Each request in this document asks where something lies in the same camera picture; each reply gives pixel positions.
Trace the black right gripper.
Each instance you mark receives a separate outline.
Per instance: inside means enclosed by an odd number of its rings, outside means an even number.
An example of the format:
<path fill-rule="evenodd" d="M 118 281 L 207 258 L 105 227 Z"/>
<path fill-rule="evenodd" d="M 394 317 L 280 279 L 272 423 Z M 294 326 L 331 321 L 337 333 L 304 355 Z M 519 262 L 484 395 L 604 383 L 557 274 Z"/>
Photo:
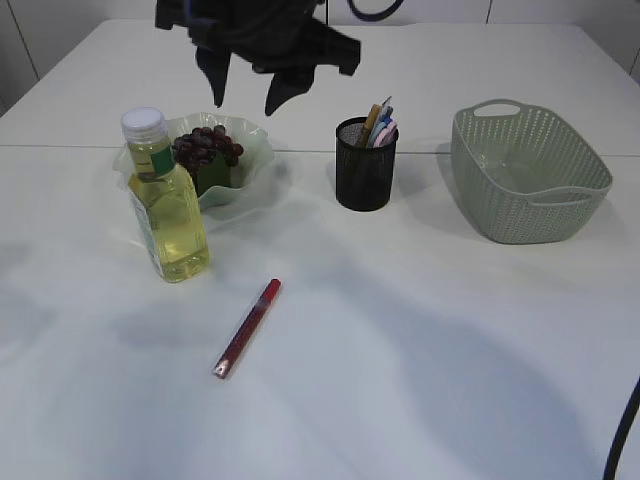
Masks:
<path fill-rule="evenodd" d="M 361 43 L 314 16 L 318 1 L 156 2 L 155 26 L 183 27 L 196 47 L 196 64 L 209 82 L 213 103 L 224 101 L 233 55 L 259 73 L 275 73 L 265 102 L 271 116 L 287 101 L 306 94 L 315 66 L 331 65 L 353 75 Z"/>

